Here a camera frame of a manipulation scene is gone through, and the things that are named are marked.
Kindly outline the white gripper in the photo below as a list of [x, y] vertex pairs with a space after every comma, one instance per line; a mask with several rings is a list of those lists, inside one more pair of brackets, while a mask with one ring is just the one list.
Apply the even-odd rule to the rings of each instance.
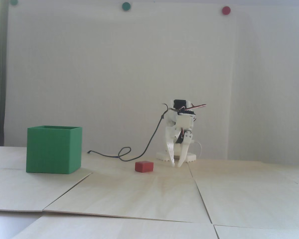
[[184, 162], [192, 162], [193, 154], [188, 154], [189, 145], [192, 142], [193, 115], [179, 115], [177, 113], [167, 113], [165, 142], [171, 166], [174, 167], [174, 144], [178, 138], [183, 141], [180, 143], [178, 152], [179, 160], [177, 166], [180, 167]]

